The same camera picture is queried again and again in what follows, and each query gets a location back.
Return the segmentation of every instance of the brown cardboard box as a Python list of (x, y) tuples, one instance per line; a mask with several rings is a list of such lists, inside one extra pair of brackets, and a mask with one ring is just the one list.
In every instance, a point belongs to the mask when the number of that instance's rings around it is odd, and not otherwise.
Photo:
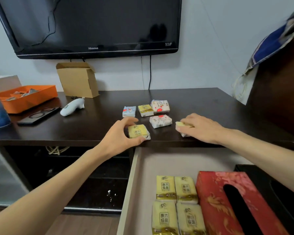
[(86, 98), (99, 95), (95, 69), (88, 63), (58, 63), (56, 68), (65, 95)]

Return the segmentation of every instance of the television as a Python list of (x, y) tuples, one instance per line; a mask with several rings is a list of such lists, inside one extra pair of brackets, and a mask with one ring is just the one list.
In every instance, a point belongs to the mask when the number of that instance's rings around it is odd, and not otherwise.
[(182, 0), (0, 0), (20, 59), (158, 55), (179, 48)]

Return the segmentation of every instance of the person's left hand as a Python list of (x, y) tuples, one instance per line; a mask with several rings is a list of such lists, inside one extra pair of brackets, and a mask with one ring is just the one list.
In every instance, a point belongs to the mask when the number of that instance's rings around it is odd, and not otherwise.
[(135, 117), (125, 117), (118, 120), (107, 132), (106, 136), (98, 144), (103, 153), (107, 155), (107, 159), (124, 152), (134, 146), (140, 145), (145, 141), (143, 136), (137, 138), (128, 138), (124, 134), (124, 128), (135, 125), (138, 119)]

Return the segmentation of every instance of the black phone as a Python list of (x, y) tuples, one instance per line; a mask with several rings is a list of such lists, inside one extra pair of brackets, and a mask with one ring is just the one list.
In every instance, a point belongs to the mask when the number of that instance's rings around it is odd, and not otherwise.
[(50, 117), (55, 112), (57, 112), (60, 109), (60, 107), (47, 107), (43, 110), (37, 111), (34, 114), (31, 114), (30, 116), (20, 120), (17, 122), (18, 125), (33, 125), (37, 124), (39, 121), (46, 119), (47, 117)]

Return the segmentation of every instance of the hand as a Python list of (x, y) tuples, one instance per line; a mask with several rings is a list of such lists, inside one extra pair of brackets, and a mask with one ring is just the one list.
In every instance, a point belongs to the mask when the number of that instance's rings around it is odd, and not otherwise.
[(188, 134), (207, 143), (219, 144), (220, 136), (228, 130), (219, 123), (195, 113), (188, 115), (185, 119), (182, 119), (181, 122), (191, 124), (194, 128), (177, 126), (176, 130), (178, 132)]
[(103, 150), (103, 153), (109, 159), (124, 152), (126, 149), (140, 145), (145, 141), (144, 137), (140, 136), (130, 139), (124, 134), (124, 128), (135, 125), (137, 121), (138, 119), (134, 117), (125, 117), (122, 120), (118, 120), (96, 147)]

